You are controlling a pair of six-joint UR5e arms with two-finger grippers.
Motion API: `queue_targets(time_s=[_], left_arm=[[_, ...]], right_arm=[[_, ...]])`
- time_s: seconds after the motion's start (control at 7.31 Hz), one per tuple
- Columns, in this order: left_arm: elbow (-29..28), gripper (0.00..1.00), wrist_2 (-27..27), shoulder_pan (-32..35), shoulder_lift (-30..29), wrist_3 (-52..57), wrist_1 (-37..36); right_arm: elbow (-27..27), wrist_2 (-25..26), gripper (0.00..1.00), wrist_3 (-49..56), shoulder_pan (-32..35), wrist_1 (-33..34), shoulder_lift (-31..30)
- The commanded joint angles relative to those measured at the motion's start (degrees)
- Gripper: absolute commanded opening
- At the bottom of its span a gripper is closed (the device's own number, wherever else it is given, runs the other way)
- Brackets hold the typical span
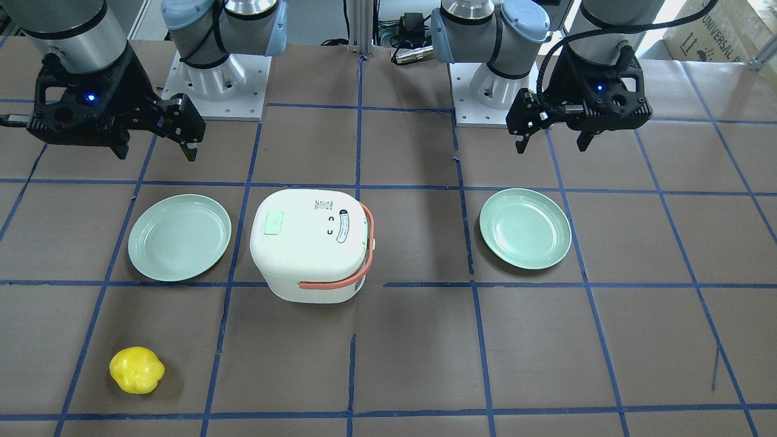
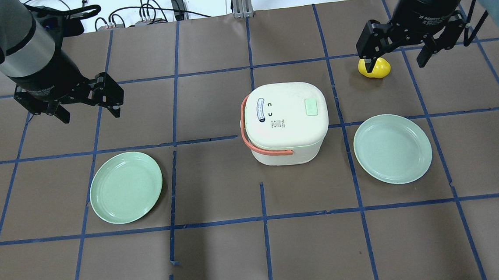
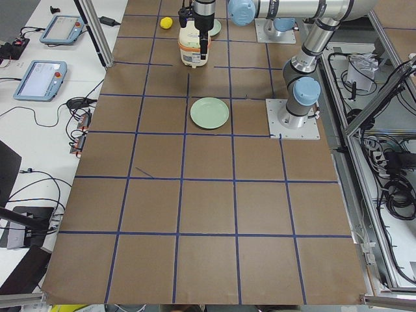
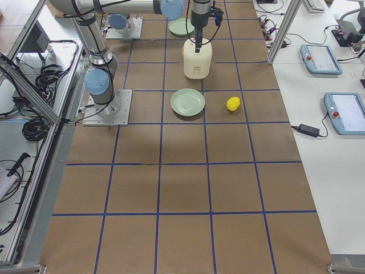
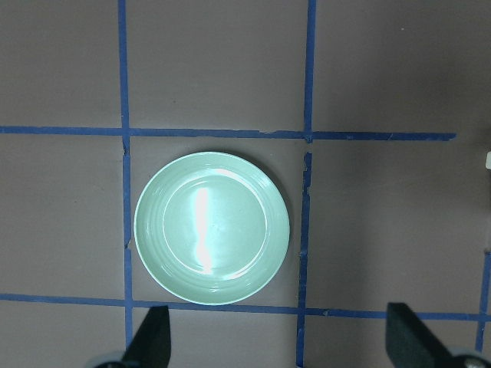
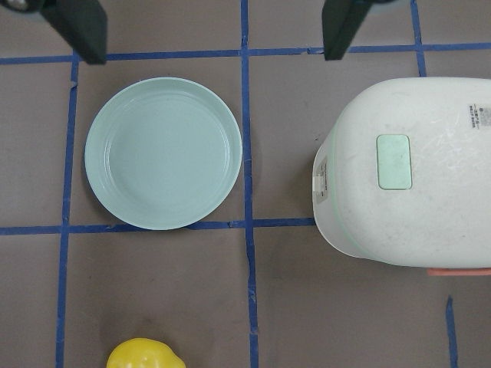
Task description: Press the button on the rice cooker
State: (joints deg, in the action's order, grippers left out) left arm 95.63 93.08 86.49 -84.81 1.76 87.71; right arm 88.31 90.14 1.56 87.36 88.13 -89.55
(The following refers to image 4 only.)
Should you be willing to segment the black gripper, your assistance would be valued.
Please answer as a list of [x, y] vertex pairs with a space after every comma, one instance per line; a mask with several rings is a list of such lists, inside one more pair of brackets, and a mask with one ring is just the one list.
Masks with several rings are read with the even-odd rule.
[[202, 47], [203, 28], [207, 26], [210, 14], [210, 1], [193, 0], [191, 9], [191, 24], [195, 27], [195, 53]]

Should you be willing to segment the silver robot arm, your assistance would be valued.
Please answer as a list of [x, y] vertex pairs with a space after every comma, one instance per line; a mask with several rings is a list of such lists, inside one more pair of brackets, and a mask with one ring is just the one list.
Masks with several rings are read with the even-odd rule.
[[127, 33], [135, 29], [135, 23], [130, 14], [109, 14], [107, 19], [109, 25], [119, 33]]
[[198, 53], [209, 43], [203, 37], [203, 29], [213, 16], [214, 8], [210, 1], [193, 1], [192, 5], [186, 5], [184, 1], [51, 1], [51, 4], [62, 12], [64, 18], [75, 22], [78, 35], [89, 52], [92, 69], [86, 74], [84, 84], [94, 100], [96, 113], [100, 115], [114, 114], [119, 108], [113, 87], [116, 58], [104, 41], [97, 14], [106, 14], [112, 28], [124, 29], [131, 13], [163, 15], [168, 20], [175, 20], [187, 11], [191, 14], [192, 42]]

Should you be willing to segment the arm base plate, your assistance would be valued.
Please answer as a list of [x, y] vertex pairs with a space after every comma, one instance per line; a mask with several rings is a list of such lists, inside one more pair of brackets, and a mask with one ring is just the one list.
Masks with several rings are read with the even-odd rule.
[[108, 40], [133, 40], [140, 39], [143, 19], [125, 17], [124, 14], [111, 14], [108, 16], [109, 28], [106, 39]]
[[85, 111], [81, 121], [84, 126], [127, 126], [132, 101], [132, 90], [114, 90], [114, 99], [106, 107], [94, 103], [89, 96], [88, 104], [92, 107]]

